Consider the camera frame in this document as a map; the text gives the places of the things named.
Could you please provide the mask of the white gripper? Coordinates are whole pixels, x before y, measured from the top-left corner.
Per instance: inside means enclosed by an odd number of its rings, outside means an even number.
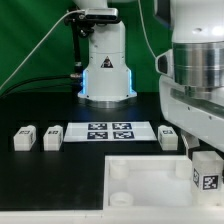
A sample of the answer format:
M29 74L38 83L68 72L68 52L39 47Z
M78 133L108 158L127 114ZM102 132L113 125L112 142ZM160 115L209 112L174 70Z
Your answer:
M186 156L200 146L199 139L224 152L224 87L214 89L209 100L184 94L184 87L167 76L159 80L161 111L164 118L181 131Z

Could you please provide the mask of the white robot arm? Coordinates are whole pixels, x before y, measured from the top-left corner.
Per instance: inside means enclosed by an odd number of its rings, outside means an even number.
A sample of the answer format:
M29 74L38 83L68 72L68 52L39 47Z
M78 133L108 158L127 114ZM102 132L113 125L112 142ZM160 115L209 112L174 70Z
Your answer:
M110 2L73 0L89 36L89 64L79 97L98 106L136 97L125 64L125 26ZM155 16L172 29L172 48L155 58L160 105L185 142L224 152L224 0L154 0Z

